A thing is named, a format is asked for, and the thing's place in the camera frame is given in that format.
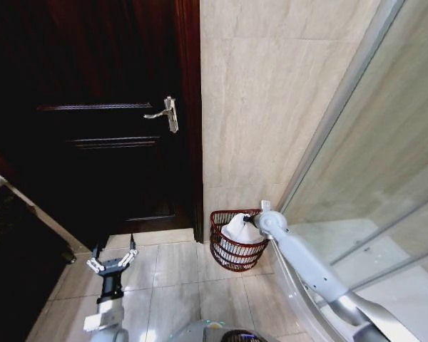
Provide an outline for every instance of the dark wooden door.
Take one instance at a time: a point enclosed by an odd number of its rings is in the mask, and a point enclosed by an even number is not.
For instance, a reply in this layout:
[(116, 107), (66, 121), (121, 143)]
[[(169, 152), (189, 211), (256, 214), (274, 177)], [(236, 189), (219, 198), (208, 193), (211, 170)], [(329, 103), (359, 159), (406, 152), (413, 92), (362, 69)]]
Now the dark wooden door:
[[(0, 1), (0, 157), (92, 247), (195, 227), (202, 239), (197, 1)], [(143, 118), (176, 99), (166, 116)]]

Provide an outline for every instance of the wall tile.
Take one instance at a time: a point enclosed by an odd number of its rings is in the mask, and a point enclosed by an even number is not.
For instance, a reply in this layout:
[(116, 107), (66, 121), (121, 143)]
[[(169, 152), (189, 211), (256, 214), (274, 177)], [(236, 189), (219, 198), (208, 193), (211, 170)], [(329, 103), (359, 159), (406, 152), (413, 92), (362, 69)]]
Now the wall tile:
[(287, 183), (356, 47), (286, 39), (205, 41), (205, 186)]
[(209, 38), (285, 37), (358, 42), (379, 0), (202, 0)]

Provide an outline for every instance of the red wicker basket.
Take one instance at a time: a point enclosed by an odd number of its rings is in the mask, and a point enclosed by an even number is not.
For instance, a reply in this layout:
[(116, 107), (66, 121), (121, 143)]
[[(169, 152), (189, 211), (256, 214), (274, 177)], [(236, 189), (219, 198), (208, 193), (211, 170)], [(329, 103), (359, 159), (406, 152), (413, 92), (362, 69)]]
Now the red wicker basket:
[(210, 250), (214, 259), (222, 267), (234, 272), (244, 272), (253, 268), (269, 240), (264, 239), (257, 244), (241, 244), (228, 239), (222, 234), (222, 227), (240, 213), (256, 215), (260, 209), (218, 210), (211, 213)]

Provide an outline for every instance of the tiled floor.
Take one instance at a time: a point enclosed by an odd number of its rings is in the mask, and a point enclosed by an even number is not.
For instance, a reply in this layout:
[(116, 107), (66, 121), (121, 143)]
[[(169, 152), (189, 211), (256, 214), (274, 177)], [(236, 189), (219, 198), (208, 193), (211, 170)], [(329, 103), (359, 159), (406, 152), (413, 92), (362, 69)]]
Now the tiled floor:
[[(114, 246), (122, 247), (118, 241), (113, 240)], [(101, 258), (114, 258), (126, 251), (107, 249)], [(66, 267), (27, 341), (89, 341), (83, 320), (96, 312), (101, 291), (101, 278), (86, 266), (89, 257), (79, 254), (78, 261)], [(201, 318), (255, 328), (281, 342), (311, 341), (274, 280), (268, 250), (254, 269), (235, 273), (215, 262), (208, 244), (142, 246), (122, 284), (126, 291), (123, 326), (130, 341), (166, 341), (187, 323)]]

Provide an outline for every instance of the door handle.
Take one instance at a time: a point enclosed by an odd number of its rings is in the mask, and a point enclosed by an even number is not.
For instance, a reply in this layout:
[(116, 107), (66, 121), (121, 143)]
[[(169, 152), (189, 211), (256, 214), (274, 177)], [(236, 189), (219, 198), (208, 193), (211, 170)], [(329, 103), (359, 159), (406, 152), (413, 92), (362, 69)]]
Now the door handle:
[(171, 96), (167, 96), (165, 100), (163, 100), (163, 103), (165, 103), (165, 109), (157, 114), (146, 114), (144, 115), (145, 119), (156, 119), (160, 116), (167, 115), (168, 116), (168, 124), (170, 125), (170, 131), (173, 133), (178, 132), (179, 126), (178, 126), (178, 116), (176, 115), (176, 105), (175, 105), (175, 98), (172, 98)]

